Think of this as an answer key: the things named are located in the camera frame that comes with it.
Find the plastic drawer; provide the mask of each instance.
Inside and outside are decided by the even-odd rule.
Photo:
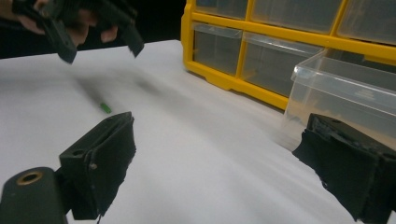
[[[238,65],[242,31],[195,23],[193,60],[234,76]]]
[[[338,34],[396,45],[396,0],[349,0]]]
[[[296,30],[328,34],[342,0],[256,0],[251,19]]]
[[[396,74],[345,63],[327,52],[296,66],[279,143],[297,148],[309,115],[316,113],[396,149]]]
[[[206,14],[244,20],[248,0],[196,0],[196,10]]]
[[[292,42],[267,35],[244,33],[247,51],[242,79],[289,97],[295,65],[323,50],[322,47]]]

